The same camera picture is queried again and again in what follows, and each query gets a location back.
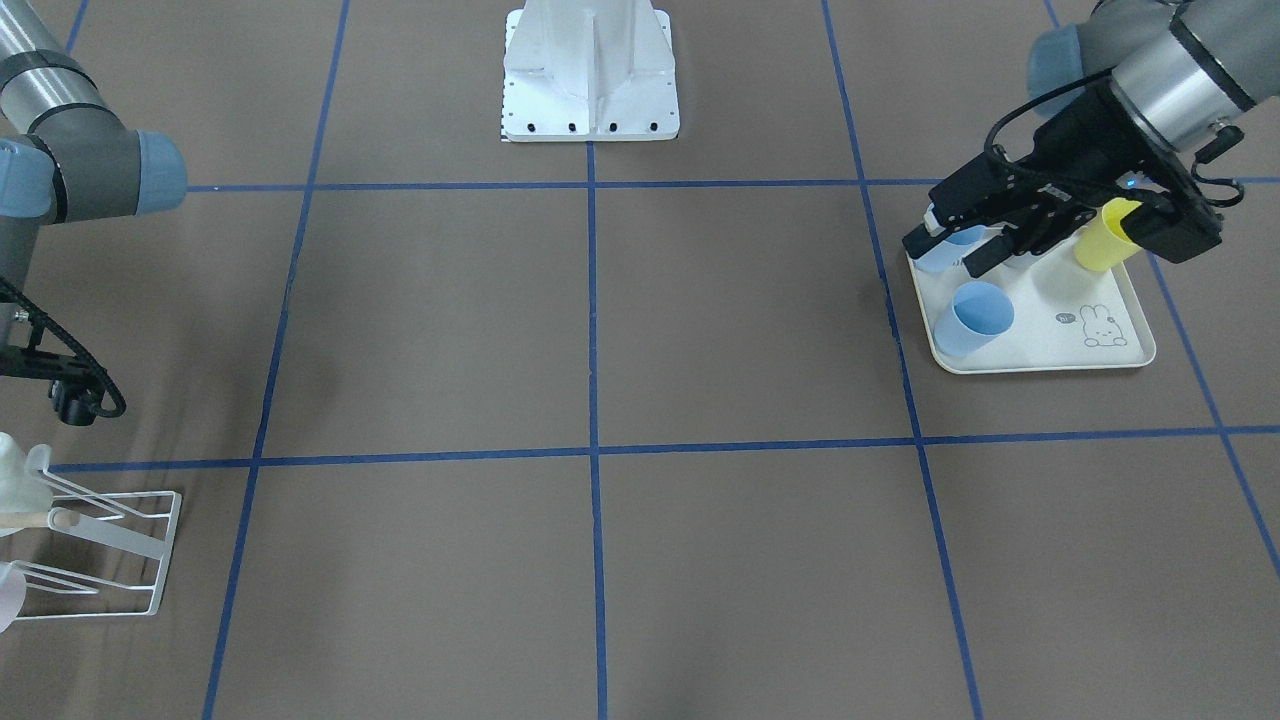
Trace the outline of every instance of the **blue cup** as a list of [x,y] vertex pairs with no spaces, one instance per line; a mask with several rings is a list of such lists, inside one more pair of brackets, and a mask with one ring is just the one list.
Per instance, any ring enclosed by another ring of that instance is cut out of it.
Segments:
[[925,273],[941,273],[964,258],[969,252],[969,249],[982,240],[982,233],[984,232],[987,232],[984,225],[974,225],[960,232],[954,232],[946,240],[934,245],[932,250],[913,260],[913,263]]
[[956,290],[933,327],[933,343],[952,357],[980,350],[1014,325],[1014,304],[1005,291],[984,282],[968,282]]

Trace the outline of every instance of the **blue tape line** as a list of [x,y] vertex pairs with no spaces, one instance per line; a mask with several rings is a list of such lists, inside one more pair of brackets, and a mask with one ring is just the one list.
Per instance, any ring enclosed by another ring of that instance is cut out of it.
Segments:
[[767,442],[691,442],[667,445],[611,445],[600,447],[600,455],[678,455],[690,452],[760,452],[769,450],[831,450],[851,447],[904,447],[915,445],[915,438],[859,438],[859,439],[797,439]]
[[1053,23],[1053,28],[1062,27],[1062,23],[1057,22],[1057,12],[1053,10],[1053,0],[1044,0],[1044,9],[1048,10],[1048,22]]
[[205,693],[204,720],[214,717],[214,702],[218,700],[218,683],[221,680],[223,660],[227,657],[227,638],[236,607],[236,592],[239,589],[239,571],[244,562],[244,539],[248,537],[248,520],[253,512],[253,496],[257,492],[257,466],[250,468],[248,482],[244,484],[244,500],[241,503],[239,525],[236,529],[236,548],[232,551],[232,568],[227,577],[227,593],[223,597],[223,615],[218,621],[218,642],[214,644],[214,661],[209,671],[209,691]]
[[527,450],[445,450],[439,452],[389,452],[379,455],[314,455],[264,457],[262,468],[320,468],[325,465],[389,465],[397,462],[457,462],[465,460],[518,460],[529,457],[584,457],[586,447],[539,447]]
[[319,192],[388,190],[584,190],[585,182],[338,182],[315,186]]
[[1267,529],[1266,519],[1262,516],[1262,510],[1258,507],[1258,501],[1253,495],[1253,488],[1249,487],[1249,479],[1244,474],[1244,468],[1240,465],[1239,457],[1235,455],[1235,446],[1231,443],[1231,436],[1222,423],[1222,416],[1219,414],[1217,402],[1213,400],[1213,393],[1208,388],[1208,380],[1204,378],[1204,370],[1201,368],[1199,359],[1196,356],[1196,348],[1192,347],[1190,334],[1187,332],[1187,325],[1183,324],[1183,316],[1178,311],[1178,304],[1174,302],[1174,293],[1169,290],[1169,283],[1165,281],[1165,273],[1160,269],[1160,263],[1156,261],[1156,256],[1147,252],[1147,261],[1151,263],[1151,270],[1156,275],[1156,283],[1160,286],[1161,295],[1165,296],[1165,304],[1169,306],[1169,314],[1174,319],[1174,327],[1178,328],[1178,337],[1183,341],[1183,348],[1187,351],[1187,359],[1190,360],[1192,370],[1196,373],[1196,382],[1199,383],[1201,392],[1204,393],[1204,402],[1208,405],[1210,415],[1213,416],[1213,424],[1217,428],[1219,437],[1222,441],[1222,448],[1226,451],[1226,457],[1231,462],[1231,470],[1235,473],[1235,480],[1240,484],[1240,492],[1244,495],[1244,502],[1249,507],[1249,514],[1253,515],[1253,523],[1258,528],[1258,536],[1262,538],[1262,546],[1267,551],[1267,556],[1271,559],[1271,568],[1275,570],[1276,577],[1280,578],[1280,551],[1276,550],[1275,539],[1271,537],[1271,530]]
[[938,562],[941,565],[942,579],[947,589],[947,602],[951,606],[951,620],[955,625],[956,644],[960,650],[960,662],[964,666],[965,684],[969,689],[969,703],[973,707],[974,720],[982,720],[982,698],[978,693],[978,680],[973,669],[972,655],[969,652],[969,637],[964,625],[964,615],[960,610],[960,594],[956,591],[955,577],[951,571],[951,553],[947,550],[946,533],[942,529],[942,514],[938,510],[938,501],[933,492],[933,475],[929,470],[929,459],[924,451],[924,443],[922,442],[923,436],[920,432],[920,419],[915,409],[915,396],[911,392],[911,377],[906,366],[906,354],[902,350],[902,337],[899,332],[897,314],[893,309],[893,292],[890,288],[888,273],[884,268],[884,255],[881,251],[879,231],[876,227],[876,213],[872,208],[870,191],[868,190],[865,182],[867,172],[863,168],[863,154],[858,142],[858,127],[854,123],[852,105],[849,101],[845,69],[840,60],[840,47],[836,42],[836,28],[831,18],[831,4],[828,0],[822,0],[822,13],[823,19],[827,23],[827,41],[831,45],[831,60],[836,68],[836,83],[840,87],[840,101],[845,110],[845,123],[849,127],[849,145],[854,152],[854,168],[858,172],[858,179],[861,181],[859,183],[859,191],[863,196],[863,210],[867,214],[867,229],[870,233],[872,250],[876,254],[876,272],[879,274],[881,283],[884,286],[884,310],[888,315],[890,332],[893,336],[893,343],[897,346],[897,360],[902,373],[902,395],[906,398],[906,410],[911,419],[913,442],[915,445],[916,459],[920,465],[920,477],[924,482],[924,495],[929,505],[929,520],[933,524],[933,538],[938,548]]
[[76,47],[76,41],[79,40],[79,28],[84,24],[84,13],[88,12],[88,0],[81,0],[81,6],[76,10],[76,20],[72,23],[72,29],[67,33],[67,54],[70,55],[72,50]]
[[[1275,182],[1275,178],[1240,178],[1248,182]],[[928,186],[942,178],[832,178],[832,179],[705,179],[705,181],[598,181],[596,190],[644,190],[663,187],[858,187]],[[316,183],[316,192],[379,192],[408,190],[586,190],[586,182],[346,182]],[[187,192],[303,192],[306,184],[193,184]]]
[[1133,439],[1161,437],[1216,436],[1217,428],[1152,428],[1138,430],[1083,430],[1060,433],[1009,433],[984,436],[931,436],[920,438],[924,445],[988,445],[1002,442],[1064,442],[1093,439]]
[[923,184],[923,186],[932,187],[932,186],[938,184],[941,182],[942,182],[942,178],[878,178],[878,179],[877,178],[868,178],[865,181],[861,181],[860,184],[867,184],[867,186],[872,186],[872,187],[876,187],[876,186],[895,186],[895,184],[911,184],[911,186]]
[[855,186],[856,179],[707,179],[707,181],[602,181],[600,190],[636,190],[649,187],[842,187]]
[[232,553],[232,566],[227,578],[227,596],[223,600],[223,618],[218,626],[218,642],[214,646],[214,660],[209,670],[209,691],[205,694],[204,720],[212,720],[214,703],[218,700],[218,684],[221,679],[223,659],[227,651],[227,638],[230,633],[232,614],[236,609],[236,592],[239,585],[239,573],[244,559],[244,543],[248,538],[250,519],[253,512],[253,496],[257,489],[257,477],[262,447],[266,443],[266,429],[271,419],[271,402],[275,397],[275,382],[280,370],[280,356],[284,348],[284,336],[289,324],[289,300],[293,292],[293,281],[298,273],[298,258],[302,254],[302,243],[307,231],[307,218],[311,211],[311,199],[316,182],[316,173],[320,168],[320,154],[324,149],[324,132],[329,120],[329,106],[333,102],[333,87],[338,79],[338,64],[342,58],[342,45],[347,32],[347,15],[351,10],[351,0],[342,1],[338,15],[338,29],[334,36],[333,56],[329,60],[329,76],[325,81],[324,100],[320,104],[320,119],[316,123],[315,143],[311,149],[311,167],[307,170],[307,187],[302,196],[302,210],[298,214],[298,229],[293,238],[293,251],[289,258],[289,274],[284,282],[284,299],[280,302],[280,319],[275,329],[275,345],[271,350],[271,365],[268,370],[266,387],[262,391],[262,416],[257,428],[257,437],[253,441],[252,464],[248,471],[248,482],[244,487],[244,502],[241,507],[239,528],[236,533],[236,550]]
[[609,666],[604,603],[604,518],[600,500],[599,293],[596,292],[595,143],[586,143],[588,413],[591,457],[591,552],[595,559],[595,705],[609,717]]
[[187,192],[305,192],[306,184],[192,184]]
[[1226,428],[1226,433],[1233,436],[1280,434],[1280,425],[1236,425],[1234,428]]
[[[1098,439],[1140,439],[1165,437],[1206,437],[1220,434],[1217,428],[1147,428],[1130,430],[1078,430],[1048,433],[1007,433],[980,436],[923,436],[920,445],[997,445],[1012,442],[1080,442]],[[1239,425],[1225,428],[1228,434],[1280,434],[1280,425]],[[744,442],[690,442],[654,445],[602,445],[602,456],[682,455],[708,452],[764,452],[799,450],[850,450],[869,447],[910,447],[914,437],[782,439]],[[539,457],[589,457],[591,447],[530,447],[515,450],[442,450],[434,452],[388,452],[371,455],[288,455],[278,457],[227,457],[212,460],[157,460],[134,462],[68,462],[54,465],[54,473],[124,473],[159,470],[204,470],[259,468],[320,468],[332,465],[389,465],[404,462],[458,462],[472,460],[522,460]]]
[[252,468],[252,465],[253,461],[247,457],[230,457],[224,460],[157,460],[143,462],[68,462],[64,465],[51,465],[49,469],[59,474],[150,473],[156,470],[246,469]]

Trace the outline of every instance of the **brown floor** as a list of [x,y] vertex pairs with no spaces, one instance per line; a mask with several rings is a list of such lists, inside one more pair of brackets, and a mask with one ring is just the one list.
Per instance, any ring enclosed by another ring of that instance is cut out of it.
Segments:
[[1280,102],[1155,364],[961,378],[899,238],[1092,0],[667,0],[680,138],[594,149],[498,142],[513,0],[35,5],[193,192],[42,232],[131,410],[0,430],[184,509],[4,717],[1280,716]]

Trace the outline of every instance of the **yellow cup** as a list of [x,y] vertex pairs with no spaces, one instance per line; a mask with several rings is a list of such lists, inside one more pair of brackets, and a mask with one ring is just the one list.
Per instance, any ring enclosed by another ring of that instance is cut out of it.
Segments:
[[1075,243],[1075,260],[1084,268],[1101,273],[1142,250],[1120,227],[1120,220],[1139,205],[1142,202],[1124,197],[1116,197],[1103,205],[1098,217],[1089,220],[1089,224],[1080,231],[1080,240]]

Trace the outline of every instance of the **tray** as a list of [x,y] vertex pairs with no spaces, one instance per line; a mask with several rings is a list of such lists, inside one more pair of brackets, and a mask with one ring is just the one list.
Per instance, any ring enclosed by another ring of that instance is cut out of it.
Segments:
[[[996,231],[988,231],[989,240]],[[933,325],[956,288],[972,281],[959,261],[941,273],[911,266],[911,281],[942,369],[957,375],[1142,368],[1156,359],[1156,340],[1124,265],[1085,270],[1071,249],[1076,236],[1030,263],[1010,259],[980,279],[998,286],[1014,304],[1014,325],[966,357],[938,351]]]

